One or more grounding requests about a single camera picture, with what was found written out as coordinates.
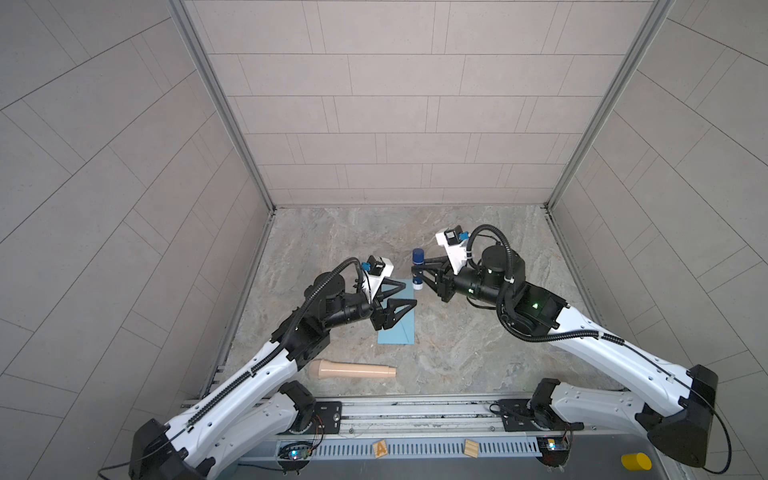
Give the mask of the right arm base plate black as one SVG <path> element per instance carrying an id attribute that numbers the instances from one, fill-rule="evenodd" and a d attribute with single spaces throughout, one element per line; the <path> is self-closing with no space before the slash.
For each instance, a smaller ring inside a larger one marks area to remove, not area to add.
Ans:
<path id="1" fill-rule="evenodd" d="M 582 422 L 564 421 L 550 405 L 531 407 L 528 399 L 501 399 L 489 406 L 500 417 L 506 432 L 514 431 L 582 431 Z"/>

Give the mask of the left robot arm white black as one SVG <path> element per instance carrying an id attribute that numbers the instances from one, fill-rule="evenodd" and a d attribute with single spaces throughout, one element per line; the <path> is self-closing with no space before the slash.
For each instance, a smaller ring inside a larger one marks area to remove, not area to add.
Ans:
<path id="1" fill-rule="evenodd" d="M 315 397 L 295 375 L 330 343 L 332 329 L 368 320 L 388 330 L 417 302 L 401 299 L 387 258 L 352 257 L 320 274 L 303 303 L 232 377 L 165 423 L 147 421 L 133 436 L 132 479 L 215 479 L 264 440 L 310 428 Z"/>

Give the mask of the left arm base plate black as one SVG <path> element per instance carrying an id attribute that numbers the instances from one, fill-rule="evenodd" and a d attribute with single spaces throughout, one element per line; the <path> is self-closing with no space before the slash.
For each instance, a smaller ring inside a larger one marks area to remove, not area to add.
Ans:
<path id="1" fill-rule="evenodd" d="M 286 431 L 291 435 L 313 435 L 323 430 L 327 434 L 338 434 L 342 418 L 343 403 L 340 401 L 319 401 L 299 411 L 294 423 Z"/>

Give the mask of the blue white glue stick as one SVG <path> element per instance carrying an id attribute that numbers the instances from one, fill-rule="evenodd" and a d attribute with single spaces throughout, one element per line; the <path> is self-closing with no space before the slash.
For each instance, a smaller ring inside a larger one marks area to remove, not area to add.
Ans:
<path id="1" fill-rule="evenodd" d="M 417 273 L 417 272 L 419 272 L 419 270 L 417 269 L 417 265 L 414 265 L 414 264 L 412 263 L 412 268 L 411 268 L 411 273 L 412 273 L 412 285 L 413 285 L 413 289 L 414 289 L 415 291 L 419 291 L 419 290 L 422 290 L 422 289 L 423 289 L 423 285 L 422 285 L 422 284 L 421 284 L 421 282 L 420 282 L 420 281 L 419 281 L 419 280 L 416 278 L 416 273 Z"/>

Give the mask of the teal paper envelope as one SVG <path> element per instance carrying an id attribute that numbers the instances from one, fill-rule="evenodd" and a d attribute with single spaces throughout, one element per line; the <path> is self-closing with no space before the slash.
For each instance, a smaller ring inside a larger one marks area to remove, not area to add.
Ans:
<path id="1" fill-rule="evenodd" d="M 406 285 L 405 289 L 397 292 L 390 300 L 393 299 L 407 299 L 414 300 L 414 289 L 411 280 L 404 280 Z M 406 313 L 398 323 L 391 329 L 381 330 L 378 332 L 378 344 L 379 345 L 413 345 L 414 344 L 414 322 L 415 322 L 416 309 L 410 310 Z"/>

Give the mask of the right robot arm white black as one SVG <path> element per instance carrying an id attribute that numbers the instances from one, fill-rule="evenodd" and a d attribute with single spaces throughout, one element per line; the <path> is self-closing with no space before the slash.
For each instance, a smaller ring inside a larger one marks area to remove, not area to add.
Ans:
<path id="1" fill-rule="evenodd" d="M 598 325 L 564 298 L 530 283 L 524 260 L 497 227 L 483 224 L 439 231 L 441 257 L 412 253 L 414 280 L 442 301 L 464 296 L 495 313 L 504 330 L 531 344 L 552 344 L 621 384 L 619 390 L 579 388 L 542 379 L 518 413 L 542 430 L 569 434 L 585 425 L 645 437 L 667 457 L 703 469 L 715 409 L 717 374 L 663 360 Z"/>

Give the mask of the dark blue glue stick cap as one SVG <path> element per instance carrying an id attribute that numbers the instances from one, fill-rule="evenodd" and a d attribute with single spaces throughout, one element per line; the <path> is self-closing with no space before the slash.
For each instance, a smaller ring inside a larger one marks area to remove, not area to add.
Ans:
<path id="1" fill-rule="evenodd" d="M 412 263 L 414 265 L 423 265 L 425 262 L 425 252 L 421 248 L 415 248 L 412 251 Z"/>

